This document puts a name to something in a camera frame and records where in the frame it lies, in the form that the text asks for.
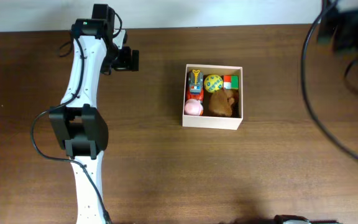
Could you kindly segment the pink cardboard box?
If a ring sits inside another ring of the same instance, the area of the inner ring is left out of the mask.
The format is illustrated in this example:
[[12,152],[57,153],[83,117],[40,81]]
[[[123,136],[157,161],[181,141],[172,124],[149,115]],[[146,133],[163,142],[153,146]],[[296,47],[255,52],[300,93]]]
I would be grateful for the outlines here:
[[[239,78],[239,102],[235,106],[235,113],[237,116],[233,118],[221,117],[221,116],[207,116],[208,113],[208,96],[204,94],[203,102],[203,115],[192,116],[185,114],[185,100],[186,100],[186,87],[188,72],[191,70],[201,70],[204,75],[217,74],[223,75],[235,75]],[[182,126],[192,128],[211,128],[211,129],[230,129],[237,130],[242,120],[244,119],[244,88],[243,88],[243,71],[242,67],[224,66],[224,65],[202,65],[202,64],[186,64],[185,70],[185,86],[183,91],[183,109],[181,112]]]

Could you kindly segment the red toy fire truck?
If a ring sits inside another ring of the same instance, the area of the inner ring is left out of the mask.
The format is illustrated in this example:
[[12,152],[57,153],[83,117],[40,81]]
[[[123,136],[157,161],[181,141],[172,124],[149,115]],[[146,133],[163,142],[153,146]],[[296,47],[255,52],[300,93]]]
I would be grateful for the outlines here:
[[199,100],[200,102],[203,102],[203,98],[203,73],[201,70],[191,70],[188,72],[186,99]]

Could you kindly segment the brown plush toy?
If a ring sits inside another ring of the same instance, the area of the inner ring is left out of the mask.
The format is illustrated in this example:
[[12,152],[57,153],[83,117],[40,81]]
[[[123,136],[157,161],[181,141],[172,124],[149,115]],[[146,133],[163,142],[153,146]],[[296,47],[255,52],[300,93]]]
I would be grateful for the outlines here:
[[208,109],[216,116],[231,117],[234,105],[239,101],[237,90],[221,89],[211,95]]

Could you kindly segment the colourful puzzle cube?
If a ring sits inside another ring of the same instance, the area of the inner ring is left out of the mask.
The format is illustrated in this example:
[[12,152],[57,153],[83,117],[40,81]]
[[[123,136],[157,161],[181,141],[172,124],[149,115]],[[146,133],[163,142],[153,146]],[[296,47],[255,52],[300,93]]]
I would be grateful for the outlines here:
[[223,88],[227,90],[238,90],[239,89],[239,77],[236,75],[225,75],[223,76]]

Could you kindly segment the yellow lettered ball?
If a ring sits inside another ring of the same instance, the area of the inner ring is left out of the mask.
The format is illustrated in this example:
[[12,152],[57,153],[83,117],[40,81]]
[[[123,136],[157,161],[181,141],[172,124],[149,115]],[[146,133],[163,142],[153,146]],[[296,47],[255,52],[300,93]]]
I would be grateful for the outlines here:
[[208,75],[204,79],[204,89],[208,93],[215,93],[221,89],[223,89],[223,79],[216,74]]

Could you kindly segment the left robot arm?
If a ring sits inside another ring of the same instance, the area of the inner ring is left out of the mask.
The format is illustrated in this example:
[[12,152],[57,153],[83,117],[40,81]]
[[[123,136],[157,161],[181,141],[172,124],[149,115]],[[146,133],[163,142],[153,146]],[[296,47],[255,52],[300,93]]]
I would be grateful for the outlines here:
[[99,77],[112,71],[136,72],[139,51],[127,47],[127,33],[114,27],[121,18],[107,4],[94,4],[91,18],[70,30],[73,65],[60,105],[48,116],[75,177],[77,223],[110,223],[103,202],[102,161],[108,125],[98,111]]

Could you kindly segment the white pink toy duck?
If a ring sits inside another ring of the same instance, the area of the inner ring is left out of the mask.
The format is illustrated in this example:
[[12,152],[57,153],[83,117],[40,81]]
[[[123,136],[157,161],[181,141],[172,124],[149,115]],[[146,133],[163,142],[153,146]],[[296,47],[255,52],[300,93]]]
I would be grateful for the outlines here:
[[200,100],[189,99],[185,101],[184,113],[190,116],[201,116],[203,114],[203,105]]

